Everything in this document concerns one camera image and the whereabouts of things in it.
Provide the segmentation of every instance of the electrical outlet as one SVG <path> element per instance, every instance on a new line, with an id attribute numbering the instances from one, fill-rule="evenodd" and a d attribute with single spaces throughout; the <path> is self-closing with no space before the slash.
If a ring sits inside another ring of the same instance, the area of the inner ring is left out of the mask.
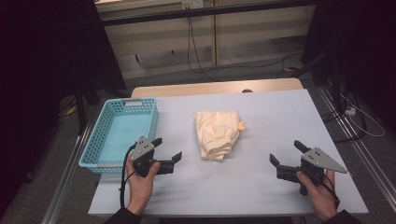
<path id="1" fill-rule="evenodd" d="M 183 1 L 183 2 L 181 2 L 181 9 L 186 10 L 186 9 L 191 9 L 191 8 L 193 8 L 191 1 Z"/>
<path id="2" fill-rule="evenodd" d="M 204 0 L 192 0 L 192 8 L 202 8 L 204 7 Z"/>
<path id="3" fill-rule="evenodd" d="M 355 109 L 355 107 L 347 106 L 347 107 L 346 107 L 346 112 L 345 112 L 345 114 L 346 114 L 346 115 L 350 115 L 350 116 L 354 116 L 354 115 L 356 114 L 356 109 Z"/>

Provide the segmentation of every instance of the wire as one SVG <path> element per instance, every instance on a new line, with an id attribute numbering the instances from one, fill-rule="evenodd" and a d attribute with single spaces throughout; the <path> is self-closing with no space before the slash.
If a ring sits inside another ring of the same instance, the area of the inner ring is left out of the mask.
<path id="1" fill-rule="evenodd" d="M 136 171 L 133 171 L 130 175 L 128 175 L 128 177 L 126 177 L 126 179 L 124 180 L 125 184 L 128 181 L 129 177 L 131 177 L 131 175 L 134 175 L 134 173 L 136 173 Z"/>
<path id="2" fill-rule="evenodd" d="M 353 91 L 352 91 L 352 98 L 354 99 L 354 102 L 356 103 L 357 107 L 359 107 L 358 99 L 356 98 Z M 335 140 L 334 143 L 345 143 L 345 142 L 355 141 L 360 138 L 363 138 L 363 136 L 366 135 L 366 132 L 363 131 L 363 130 L 367 130 L 366 120 L 364 119 L 364 116 L 362 115 L 362 113 L 359 110 L 358 110 L 358 112 L 359 112 L 358 116 L 361 119 L 362 130 L 355 136 L 352 136 L 352 137 L 349 137 L 349 138 L 343 139 L 343 140 Z"/>
<path id="3" fill-rule="evenodd" d="M 321 95 L 323 95 L 323 96 L 327 96 L 327 94 L 325 94 L 325 93 L 319 92 L 319 94 L 321 94 Z M 348 91 L 347 91 L 346 93 L 344 93 L 344 94 L 341 94 L 341 96 L 342 96 L 343 98 L 346 98 L 345 95 L 347 96 L 347 94 L 348 94 Z M 323 120 L 323 122 L 328 122 L 328 121 L 331 121 L 331 120 L 334 120 L 334 119 L 340 119 L 340 118 L 344 115 L 344 113 L 345 113 L 345 111 L 344 111 L 342 114 L 337 114 L 336 116 L 334 116 L 334 117 L 331 118 L 331 119 L 328 119 L 328 117 L 329 117 L 329 116 L 328 116 L 326 119 Z M 358 115 L 359 115 L 359 117 L 361 118 L 362 128 L 363 128 L 363 129 L 367 129 L 367 126 L 366 126 L 366 122 L 365 122 L 364 117 L 361 115 L 361 113 L 358 113 Z M 355 140 L 358 140 L 358 139 L 362 138 L 364 135 L 365 135 L 365 132 L 360 131 L 358 134 L 356 134 L 356 135 L 354 135 L 354 136 L 351 136 L 351 137 L 348 137 L 348 138 L 342 139 L 342 140 L 333 140 L 333 142 L 334 142 L 334 143 L 345 143 L 345 142 L 355 141 Z"/>
<path id="4" fill-rule="evenodd" d="M 309 170 L 303 168 L 302 171 L 303 171 L 304 173 L 306 173 L 306 174 L 309 174 L 309 176 L 312 176 L 313 178 L 315 178 L 315 179 L 318 181 L 318 183 L 319 183 L 321 186 L 323 186 L 323 188 L 325 188 L 327 191 L 329 191 L 329 193 L 333 196 L 333 198 L 334 198 L 334 200 L 335 200 L 335 207 L 338 208 L 338 205 L 340 204 L 340 199 L 339 199 L 338 196 L 336 195 L 334 184 L 333 184 L 332 181 L 329 179 L 329 177 L 327 177 L 327 176 L 325 175 L 326 178 L 330 181 L 330 183 L 331 183 L 331 185 L 332 185 L 332 189 L 330 189 L 330 187 L 327 186 L 327 185 L 323 182 L 323 180 L 320 180 L 316 175 L 314 175 L 314 174 L 313 174 L 312 172 L 310 172 Z"/>
<path id="5" fill-rule="evenodd" d="M 373 137 L 382 137 L 385 135 L 385 130 L 384 128 L 375 120 L 373 119 L 371 116 L 369 116 L 367 113 L 365 113 L 364 111 L 362 111 L 358 106 L 352 104 L 352 102 L 350 102 L 347 98 L 344 97 L 344 99 L 346 99 L 346 101 L 348 101 L 351 105 L 353 105 L 355 107 L 355 109 L 357 109 L 359 112 L 361 112 L 362 114 L 364 114 L 365 116 L 367 116 L 369 119 L 371 119 L 376 125 L 378 125 L 378 127 L 382 130 L 381 134 L 373 134 L 373 133 L 369 133 L 367 132 L 367 130 L 364 130 L 361 126 L 359 126 L 353 119 L 352 117 L 349 115 L 349 119 L 350 121 L 357 127 L 359 128 L 362 132 L 365 132 Z"/>
<path id="6" fill-rule="evenodd" d="M 308 27 L 309 27 L 308 8 L 309 8 L 309 6 L 307 6 L 307 7 L 305 8 L 305 16 L 306 16 L 306 24 L 307 24 L 307 25 L 308 25 Z"/>
<path id="7" fill-rule="evenodd" d="M 134 145 L 131 146 L 131 147 L 127 150 L 127 152 L 125 153 L 124 161 L 123 161 L 123 163 L 122 163 L 121 186 L 120 186 L 120 206 L 121 206 L 121 208 L 124 208 L 124 207 L 125 207 L 125 201 L 124 201 L 125 184 L 126 184 L 128 178 L 129 178 L 131 175 L 134 174 L 134 172 L 131 173 L 131 174 L 128 175 L 128 177 L 124 180 L 126 162 L 127 162 L 127 160 L 128 160 L 129 153 L 131 153 L 131 151 L 132 151 L 135 147 L 136 147 L 136 143 L 134 143 Z"/>
<path id="8" fill-rule="evenodd" d="M 191 71 L 192 71 L 192 72 L 195 72 L 195 71 L 191 68 L 191 65 L 190 65 L 190 31 L 191 31 L 192 43 L 193 43 L 193 45 L 194 45 L 195 57 L 196 57 L 196 59 L 197 59 L 198 65 L 199 65 L 199 67 L 200 67 L 202 73 L 204 73 L 204 75 L 205 75 L 207 78 L 211 79 L 211 80 L 214 80 L 214 81 L 221 81 L 221 80 L 219 80 L 219 79 L 210 77 L 210 76 L 206 73 L 206 71 L 202 68 L 201 63 L 200 63 L 199 58 L 198 58 L 197 48 L 196 48 L 196 46 L 195 46 L 194 31 L 193 31 L 193 29 L 192 29 L 192 21 L 191 21 L 191 18 L 190 18 L 190 17 L 188 17 L 187 20 L 188 20 L 188 22 L 189 22 L 189 49 L 188 49 L 188 51 L 187 51 L 187 62 L 188 62 L 188 64 L 189 64 L 189 67 L 190 67 Z"/>
<path id="9" fill-rule="evenodd" d="M 65 105 L 64 107 L 62 107 L 62 108 L 59 110 L 59 112 L 64 111 L 67 107 L 69 107 L 71 104 L 73 104 L 73 102 L 75 102 L 75 100 L 76 100 L 76 96 L 73 97 L 73 99 L 72 99 L 69 103 L 67 103 L 67 105 Z"/>
<path id="10" fill-rule="evenodd" d="M 294 55 L 300 55 L 300 54 L 302 54 L 302 53 L 287 54 L 285 57 L 283 57 L 282 60 L 280 60 L 280 61 L 282 61 L 282 70 L 280 70 L 280 72 L 275 76 L 275 78 L 278 78 L 285 70 L 285 60 L 286 59 L 289 59 Z"/>
<path id="11" fill-rule="evenodd" d="M 328 119 L 329 118 L 329 116 L 331 116 L 332 115 L 332 113 L 335 113 L 337 110 L 332 110 L 332 111 L 330 111 L 329 113 L 326 113 L 326 114 L 324 114 L 324 115 L 320 115 L 320 117 L 322 118 L 322 119 Z"/>
<path id="12" fill-rule="evenodd" d="M 302 223 L 302 224 L 308 224 L 308 223 L 306 222 L 305 217 L 300 217 L 300 223 Z"/>
<path id="13" fill-rule="evenodd" d="M 277 61 L 277 62 L 268 63 L 268 64 L 263 64 L 263 65 L 235 65 L 235 66 L 226 66 L 226 67 L 215 67 L 215 68 L 210 68 L 210 69 L 204 70 L 204 69 L 202 68 L 202 66 L 201 66 L 201 64 L 200 64 L 200 61 L 199 61 L 199 58 L 198 58 L 198 54 L 197 54 L 197 50 L 196 50 L 196 45 L 195 45 L 195 39 L 194 39 L 194 33 L 193 33 L 193 28 L 192 28 L 192 21 L 191 21 L 191 18 L 188 18 L 188 22 L 189 22 L 189 46 L 188 46 L 188 51 L 187 51 L 187 62 L 188 62 L 188 64 L 189 64 L 189 68 L 190 68 L 190 70 L 191 70 L 192 72 L 194 72 L 194 73 L 204 73 L 206 77 L 208 77 L 209 79 L 212 79 L 212 80 L 221 81 L 221 80 L 215 79 L 215 78 L 213 78 L 213 77 L 210 77 L 210 76 L 207 74 L 208 72 L 215 71 L 215 70 L 228 69 L 228 68 L 262 68 L 262 67 L 267 67 L 267 66 L 275 65 L 275 64 L 277 64 L 277 63 L 283 63 L 282 70 L 280 71 L 279 74 L 276 75 L 276 77 L 279 77 L 279 76 L 283 73 L 283 70 L 284 70 L 284 67 L 285 67 L 285 66 L 284 66 L 284 65 L 285 65 L 285 64 L 284 64 L 285 60 L 287 60 L 287 59 L 289 59 L 289 58 L 291 58 L 291 57 L 293 57 L 293 56 L 295 56 L 295 55 L 302 55 L 302 53 L 300 53 L 300 52 L 299 52 L 299 53 L 287 54 L 287 55 L 285 55 L 281 60 L 279 60 L 279 61 Z M 199 70 L 194 70 L 194 69 L 191 67 L 191 63 L 190 63 L 190 49 L 191 49 L 190 39 L 192 39 L 192 43 L 193 43 L 193 45 L 194 45 L 195 57 L 196 57 L 196 59 L 197 59 L 198 65 L 199 65 L 199 67 L 200 67 Z"/>

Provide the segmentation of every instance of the table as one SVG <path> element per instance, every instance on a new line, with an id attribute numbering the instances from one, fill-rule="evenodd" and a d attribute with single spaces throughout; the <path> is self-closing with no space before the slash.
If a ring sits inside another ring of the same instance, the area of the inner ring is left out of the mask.
<path id="1" fill-rule="evenodd" d="M 286 83 L 293 83 L 289 86 L 291 91 L 284 91 Z M 203 87 L 211 93 L 218 90 L 220 94 L 202 95 Z M 261 92 L 239 93 L 246 88 Z M 135 90 L 132 96 L 179 95 L 186 90 L 191 92 L 183 94 L 190 96 L 157 97 L 160 118 L 156 134 L 163 138 L 163 144 L 156 149 L 154 158 L 166 160 L 182 148 L 183 159 L 176 165 L 174 174 L 155 178 L 145 216 L 256 217 L 313 213 L 307 197 L 299 194 L 299 186 L 276 179 L 276 169 L 268 161 L 269 153 L 273 153 L 282 164 L 299 165 L 301 152 L 292 145 L 297 139 L 309 147 L 325 149 L 345 166 L 298 79 L 147 87 Z M 247 130 L 241 133 L 233 152 L 224 161 L 203 161 L 194 135 L 194 112 L 202 107 L 230 109 L 231 104 L 223 102 L 237 103 L 232 106 L 247 122 Z M 175 123 L 180 124 L 178 129 L 168 129 Z M 337 188 L 341 198 L 339 209 L 352 214 L 368 212 L 349 174 L 336 175 L 336 183 L 343 183 Z M 119 175 L 102 175 L 89 214 L 114 214 L 119 209 L 119 186 Z"/>

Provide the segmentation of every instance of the crumpled fabric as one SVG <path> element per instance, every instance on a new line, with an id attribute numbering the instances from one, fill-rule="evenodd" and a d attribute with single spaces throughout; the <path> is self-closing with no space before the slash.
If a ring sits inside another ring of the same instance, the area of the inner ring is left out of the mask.
<path id="1" fill-rule="evenodd" d="M 245 129 L 235 111 L 198 111 L 195 126 L 201 157 L 206 160 L 222 161 L 231 152 L 239 131 Z"/>

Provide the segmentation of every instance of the blue plastic basket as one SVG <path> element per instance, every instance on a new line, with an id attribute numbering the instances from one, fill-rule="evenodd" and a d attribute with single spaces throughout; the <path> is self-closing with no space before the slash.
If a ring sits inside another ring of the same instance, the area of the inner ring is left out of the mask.
<path id="1" fill-rule="evenodd" d="M 158 120 L 155 99 L 105 102 L 78 164 L 94 173 L 120 173 L 126 151 L 140 136 L 154 140 Z"/>

